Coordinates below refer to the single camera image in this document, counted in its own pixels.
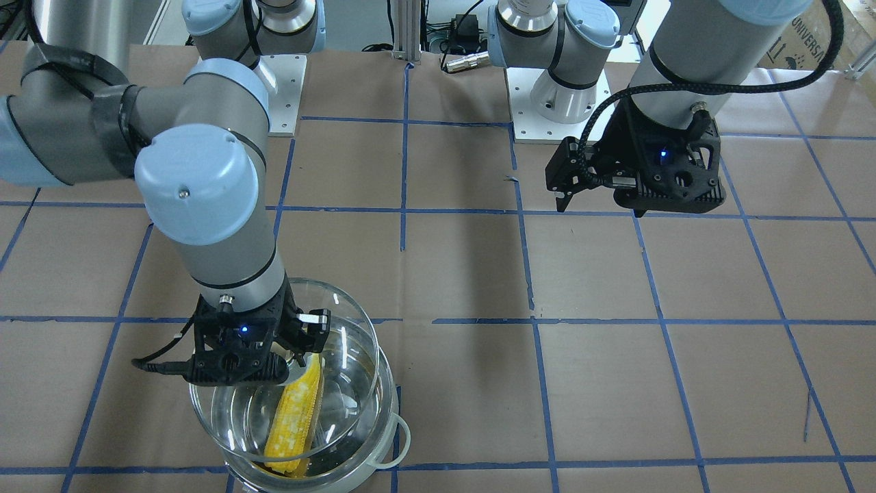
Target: corn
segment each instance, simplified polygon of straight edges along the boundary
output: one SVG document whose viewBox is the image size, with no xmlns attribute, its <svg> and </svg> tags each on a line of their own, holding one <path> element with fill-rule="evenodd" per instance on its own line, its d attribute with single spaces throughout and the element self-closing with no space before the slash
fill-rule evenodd
<svg viewBox="0 0 876 493">
<path fill-rule="evenodd" d="M 286 385 L 280 397 L 265 455 L 268 457 L 292 457 L 303 454 L 310 448 L 312 429 L 322 394 L 322 359 L 312 354 L 307 361 L 307 369 L 298 380 Z M 274 471 L 290 476 L 303 477 L 307 471 L 308 459 L 285 462 L 266 462 Z"/>
</svg>

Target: pot handle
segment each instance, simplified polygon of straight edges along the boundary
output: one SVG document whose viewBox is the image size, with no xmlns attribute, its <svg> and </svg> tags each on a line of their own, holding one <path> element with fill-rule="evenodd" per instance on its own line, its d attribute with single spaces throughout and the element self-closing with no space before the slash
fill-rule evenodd
<svg viewBox="0 0 876 493">
<path fill-rule="evenodd" d="M 405 430 L 405 445 L 401 448 L 399 452 L 399 456 L 394 460 L 387 462 L 386 464 L 381 462 L 373 462 L 369 461 L 375 469 L 389 469 L 398 466 L 407 456 L 407 451 L 411 448 L 411 428 L 407 425 L 405 420 L 398 415 L 398 413 L 392 414 L 392 419 L 395 419 L 396 426 L 401 426 L 402 430 Z"/>
</svg>

